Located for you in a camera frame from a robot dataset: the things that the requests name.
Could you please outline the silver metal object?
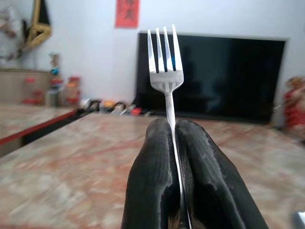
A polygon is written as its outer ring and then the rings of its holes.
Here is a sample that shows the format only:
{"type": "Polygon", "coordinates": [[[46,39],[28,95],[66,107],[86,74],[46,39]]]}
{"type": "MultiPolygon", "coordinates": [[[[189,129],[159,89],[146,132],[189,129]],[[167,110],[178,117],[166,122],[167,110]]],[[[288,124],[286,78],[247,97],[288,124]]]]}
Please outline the silver metal object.
{"type": "Polygon", "coordinates": [[[305,229],[305,211],[296,211],[292,214],[294,229],[305,229]]]}

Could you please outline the wooden sideboard cabinet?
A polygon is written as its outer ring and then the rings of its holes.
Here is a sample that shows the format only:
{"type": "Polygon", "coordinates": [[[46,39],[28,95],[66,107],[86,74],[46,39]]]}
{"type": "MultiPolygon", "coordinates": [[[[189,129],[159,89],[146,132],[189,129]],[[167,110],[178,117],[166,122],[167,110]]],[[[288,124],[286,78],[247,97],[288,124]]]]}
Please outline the wooden sideboard cabinet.
{"type": "Polygon", "coordinates": [[[0,69],[0,104],[45,104],[48,71],[0,69]]]}

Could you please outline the red paper wall hanging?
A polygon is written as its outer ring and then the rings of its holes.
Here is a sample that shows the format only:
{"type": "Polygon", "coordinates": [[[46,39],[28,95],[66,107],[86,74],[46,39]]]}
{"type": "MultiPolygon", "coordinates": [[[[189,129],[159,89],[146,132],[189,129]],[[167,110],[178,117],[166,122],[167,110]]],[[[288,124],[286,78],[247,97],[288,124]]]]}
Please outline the red paper wall hanging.
{"type": "Polygon", "coordinates": [[[115,27],[136,29],[139,12],[140,0],[116,0],[115,27]]]}

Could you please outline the black flat screen television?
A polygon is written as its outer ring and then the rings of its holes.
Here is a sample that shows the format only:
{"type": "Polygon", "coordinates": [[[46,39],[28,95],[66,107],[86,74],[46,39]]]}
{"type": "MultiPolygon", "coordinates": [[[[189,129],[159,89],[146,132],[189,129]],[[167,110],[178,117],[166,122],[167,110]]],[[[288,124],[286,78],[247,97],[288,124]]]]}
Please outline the black flat screen television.
{"type": "Polygon", "coordinates": [[[178,36],[184,82],[173,93],[180,117],[271,121],[284,40],[178,36]]]}

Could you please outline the red and orange snack box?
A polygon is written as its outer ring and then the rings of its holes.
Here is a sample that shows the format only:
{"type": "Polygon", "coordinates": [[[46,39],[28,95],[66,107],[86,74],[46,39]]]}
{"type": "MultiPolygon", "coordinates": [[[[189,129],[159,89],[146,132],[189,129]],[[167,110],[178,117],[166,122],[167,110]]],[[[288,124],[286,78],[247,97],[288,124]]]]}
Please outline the red and orange snack box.
{"type": "Polygon", "coordinates": [[[80,77],[69,77],[66,84],[66,103],[70,106],[77,107],[80,100],[80,77]]]}

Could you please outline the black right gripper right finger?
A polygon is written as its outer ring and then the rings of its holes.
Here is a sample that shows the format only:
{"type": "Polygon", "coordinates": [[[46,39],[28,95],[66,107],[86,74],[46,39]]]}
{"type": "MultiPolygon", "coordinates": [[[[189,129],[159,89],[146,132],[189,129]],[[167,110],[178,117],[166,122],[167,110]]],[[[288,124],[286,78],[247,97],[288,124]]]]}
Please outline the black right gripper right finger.
{"type": "Polygon", "coordinates": [[[237,168],[206,130],[181,119],[175,127],[193,229],[269,229],[237,168]]]}

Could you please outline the low red-edged side table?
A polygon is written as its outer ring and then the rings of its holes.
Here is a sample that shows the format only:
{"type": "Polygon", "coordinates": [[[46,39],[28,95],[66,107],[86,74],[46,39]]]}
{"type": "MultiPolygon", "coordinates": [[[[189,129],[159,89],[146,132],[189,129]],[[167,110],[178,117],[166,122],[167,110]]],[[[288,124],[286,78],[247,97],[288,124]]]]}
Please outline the low red-edged side table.
{"type": "Polygon", "coordinates": [[[0,145],[61,121],[75,113],[71,108],[0,104],[0,145]]]}

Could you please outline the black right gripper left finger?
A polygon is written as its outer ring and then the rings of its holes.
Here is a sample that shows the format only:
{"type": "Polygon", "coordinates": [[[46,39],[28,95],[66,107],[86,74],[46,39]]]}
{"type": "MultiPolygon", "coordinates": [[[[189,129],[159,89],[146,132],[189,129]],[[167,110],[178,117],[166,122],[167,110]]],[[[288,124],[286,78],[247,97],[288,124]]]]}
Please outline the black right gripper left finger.
{"type": "Polygon", "coordinates": [[[155,119],[129,172],[121,229],[169,229],[179,205],[171,128],[167,120],[155,119]]]}

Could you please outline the red and gold figurine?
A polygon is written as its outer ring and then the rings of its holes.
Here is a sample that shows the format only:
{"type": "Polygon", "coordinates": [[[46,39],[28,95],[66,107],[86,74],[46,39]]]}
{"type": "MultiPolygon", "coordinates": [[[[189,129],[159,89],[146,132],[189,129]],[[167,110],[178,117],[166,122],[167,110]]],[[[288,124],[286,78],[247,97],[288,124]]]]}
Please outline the red and gold figurine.
{"type": "Polygon", "coordinates": [[[284,94],[285,131],[305,143],[305,76],[292,77],[286,82],[284,94]]]}

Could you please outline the colourful stacked toy tower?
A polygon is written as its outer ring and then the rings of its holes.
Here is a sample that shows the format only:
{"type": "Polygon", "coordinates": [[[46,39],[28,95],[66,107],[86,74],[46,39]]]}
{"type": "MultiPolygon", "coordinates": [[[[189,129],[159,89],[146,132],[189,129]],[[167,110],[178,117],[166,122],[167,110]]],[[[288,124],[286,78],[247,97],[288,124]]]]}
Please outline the colourful stacked toy tower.
{"type": "Polygon", "coordinates": [[[49,57],[51,58],[51,79],[50,88],[46,93],[46,105],[49,107],[60,107],[63,84],[60,72],[60,54],[50,53],[49,57]]]}

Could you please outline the black and gold wall ornament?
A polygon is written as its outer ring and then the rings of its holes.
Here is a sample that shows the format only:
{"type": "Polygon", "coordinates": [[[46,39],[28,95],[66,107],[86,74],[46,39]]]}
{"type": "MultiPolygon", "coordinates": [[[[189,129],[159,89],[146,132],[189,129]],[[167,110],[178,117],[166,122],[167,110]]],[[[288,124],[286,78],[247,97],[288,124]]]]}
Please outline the black and gold wall ornament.
{"type": "Polygon", "coordinates": [[[27,26],[23,20],[22,25],[24,51],[34,49],[50,38],[52,27],[46,0],[34,0],[31,24],[27,26]]]}

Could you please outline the silver metal fork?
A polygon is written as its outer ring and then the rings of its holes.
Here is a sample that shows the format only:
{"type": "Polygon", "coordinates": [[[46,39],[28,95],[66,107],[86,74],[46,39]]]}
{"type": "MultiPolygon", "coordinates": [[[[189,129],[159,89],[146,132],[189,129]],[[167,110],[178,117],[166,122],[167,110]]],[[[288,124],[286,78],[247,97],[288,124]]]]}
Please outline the silver metal fork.
{"type": "Polygon", "coordinates": [[[184,188],[183,188],[182,168],[181,168],[179,154],[177,151],[176,139],[175,139],[176,120],[175,120],[175,110],[174,110],[174,102],[173,102],[173,92],[177,88],[179,88],[184,82],[183,65],[180,55],[179,42],[176,33],[176,28],[175,25],[173,24],[172,31],[173,31],[174,60],[172,60],[167,29],[164,26],[163,32],[164,32],[164,45],[165,45],[165,57],[166,57],[166,64],[164,64],[162,45],[160,39],[160,30],[159,28],[156,28],[155,30],[156,30],[158,63],[155,63],[151,30],[149,29],[147,31],[150,83],[152,88],[163,93],[165,96],[166,116],[172,132],[174,158],[178,172],[179,189],[180,189],[180,216],[179,216],[178,229],[192,229],[189,211],[187,209],[187,202],[185,198],[184,188]]]}

